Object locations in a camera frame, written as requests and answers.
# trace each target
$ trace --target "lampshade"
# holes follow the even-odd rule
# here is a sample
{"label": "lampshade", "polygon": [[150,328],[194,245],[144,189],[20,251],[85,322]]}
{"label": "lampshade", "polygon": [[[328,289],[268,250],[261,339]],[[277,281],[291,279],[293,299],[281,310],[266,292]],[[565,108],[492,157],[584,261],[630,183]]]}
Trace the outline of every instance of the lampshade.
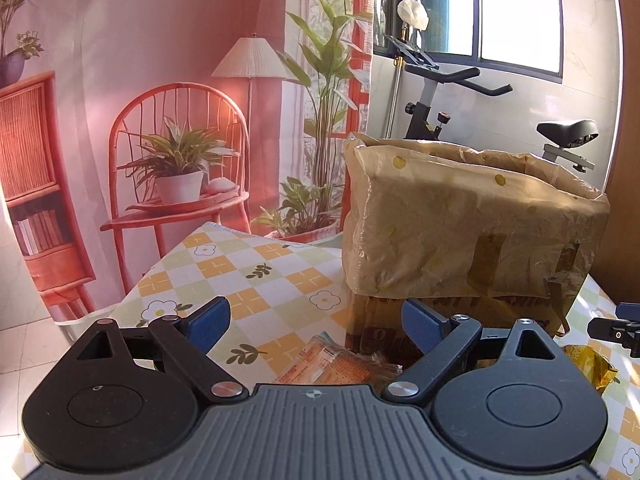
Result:
{"label": "lampshade", "polygon": [[278,54],[264,38],[240,38],[211,75],[281,79],[289,77]]}

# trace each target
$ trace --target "exercise bike handlebar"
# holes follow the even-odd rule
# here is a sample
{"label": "exercise bike handlebar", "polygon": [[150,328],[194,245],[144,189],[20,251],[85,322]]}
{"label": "exercise bike handlebar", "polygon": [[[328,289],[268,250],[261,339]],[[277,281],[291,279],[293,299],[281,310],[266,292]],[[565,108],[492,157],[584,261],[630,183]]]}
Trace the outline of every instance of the exercise bike handlebar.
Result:
{"label": "exercise bike handlebar", "polygon": [[480,70],[476,67],[465,68],[464,70],[460,70],[459,72],[452,72],[450,74],[434,72],[433,70],[428,70],[427,68],[412,64],[405,65],[404,69],[411,74],[419,75],[426,79],[431,79],[436,83],[458,83],[460,81],[464,81],[465,79],[470,79],[472,77],[477,77],[480,75]]}
{"label": "exercise bike handlebar", "polygon": [[508,94],[509,92],[513,92],[513,87],[511,85],[504,85],[504,86],[501,86],[500,88],[491,90],[489,88],[485,88],[484,86],[480,86],[476,83],[472,83],[471,81],[456,81],[456,84],[459,84],[460,86],[464,86],[466,88],[471,88],[476,92],[480,92],[481,94],[488,95],[490,97],[497,97],[498,95],[505,95],[505,94]]}

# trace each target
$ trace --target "purple flower pot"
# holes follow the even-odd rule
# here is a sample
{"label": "purple flower pot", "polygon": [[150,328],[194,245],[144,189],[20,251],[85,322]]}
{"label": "purple flower pot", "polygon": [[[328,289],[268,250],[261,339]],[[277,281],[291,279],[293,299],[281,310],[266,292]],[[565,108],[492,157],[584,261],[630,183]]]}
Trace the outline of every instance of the purple flower pot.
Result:
{"label": "purple flower pot", "polygon": [[0,58],[0,88],[18,82],[23,70],[24,56],[21,50]]}

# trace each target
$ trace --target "triangular cutout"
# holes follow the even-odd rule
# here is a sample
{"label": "triangular cutout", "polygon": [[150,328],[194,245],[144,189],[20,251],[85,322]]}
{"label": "triangular cutout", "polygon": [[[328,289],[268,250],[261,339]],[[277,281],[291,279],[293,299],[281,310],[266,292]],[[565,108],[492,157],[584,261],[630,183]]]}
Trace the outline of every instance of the triangular cutout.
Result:
{"label": "triangular cutout", "polygon": [[108,359],[113,357],[113,351],[111,351],[111,345],[109,344],[109,336],[106,332],[98,332],[89,341],[89,344],[84,347],[80,355],[79,361],[87,361],[90,359]]}
{"label": "triangular cutout", "polygon": [[529,359],[554,359],[551,350],[533,330],[524,330],[522,332],[516,355]]}

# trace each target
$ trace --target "tablecloth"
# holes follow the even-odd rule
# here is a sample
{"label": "tablecloth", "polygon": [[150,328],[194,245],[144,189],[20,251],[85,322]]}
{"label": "tablecloth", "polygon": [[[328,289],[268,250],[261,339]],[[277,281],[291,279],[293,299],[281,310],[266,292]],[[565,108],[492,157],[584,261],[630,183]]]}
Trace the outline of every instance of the tablecloth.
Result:
{"label": "tablecloth", "polygon": [[[344,341],[340,250],[282,242],[204,224],[160,262],[113,311],[121,327],[146,326],[165,314],[187,316],[215,296],[231,304],[229,330],[209,357],[245,384],[273,381],[315,334]],[[589,276],[568,314],[571,331],[558,343],[588,344],[618,370],[602,398],[609,427],[592,465],[607,480],[640,480],[640,364],[620,345],[590,340],[594,316],[615,305]],[[25,441],[14,461],[22,478],[36,461]]]}

